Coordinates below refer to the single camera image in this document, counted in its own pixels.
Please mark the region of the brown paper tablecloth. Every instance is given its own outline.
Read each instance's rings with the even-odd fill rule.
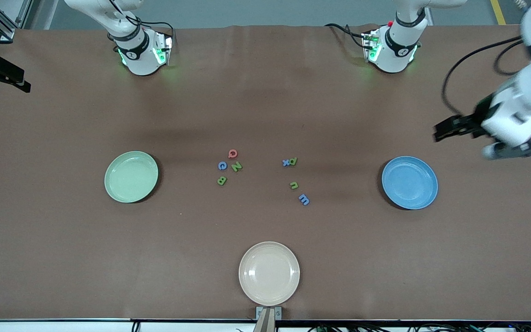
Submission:
[[[287,319],[531,320],[531,158],[432,140],[451,115],[447,70],[517,33],[430,27],[407,70],[385,74],[330,28],[183,30],[171,66],[136,77],[105,31],[19,31],[0,47],[32,83],[0,84],[0,319],[252,317],[238,263],[274,240],[301,264]],[[503,82],[500,50],[453,75],[466,113]],[[525,65],[522,48],[503,63]],[[243,169],[221,187],[232,148]],[[120,204],[103,177],[131,150],[156,158],[160,184]],[[379,193],[399,155],[436,172],[429,208]]]

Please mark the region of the small metal bracket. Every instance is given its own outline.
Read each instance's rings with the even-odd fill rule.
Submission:
[[[366,34],[362,34],[362,45],[366,46],[363,49],[364,61],[367,63],[370,61],[370,57],[374,57],[373,54],[378,53],[378,47],[380,46],[380,29],[372,30]]]
[[[164,34],[162,32],[156,32],[157,34],[161,34],[165,37],[165,41],[163,44],[162,51],[165,53],[165,65],[169,65],[169,58],[171,57],[171,48],[173,47],[173,36],[169,36],[167,34]]]
[[[282,307],[255,307],[255,319],[259,319],[261,311],[265,308],[274,309],[274,319],[282,320]]]

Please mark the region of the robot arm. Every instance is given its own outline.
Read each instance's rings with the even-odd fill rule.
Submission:
[[[65,0],[72,9],[95,19],[112,36],[122,63],[136,75],[154,73],[166,65],[171,53],[171,36],[142,27],[131,10],[144,0]]]
[[[367,61],[387,73],[398,73],[413,60],[419,37],[427,27],[425,7],[454,8],[466,0],[393,0],[396,4],[396,18],[392,26],[371,31],[364,36],[364,50]]]
[[[531,7],[522,18],[521,31],[531,57]],[[495,139],[483,149],[489,160],[531,156],[531,62],[483,99],[472,115],[454,116],[437,124],[434,137],[440,141],[464,134]]]

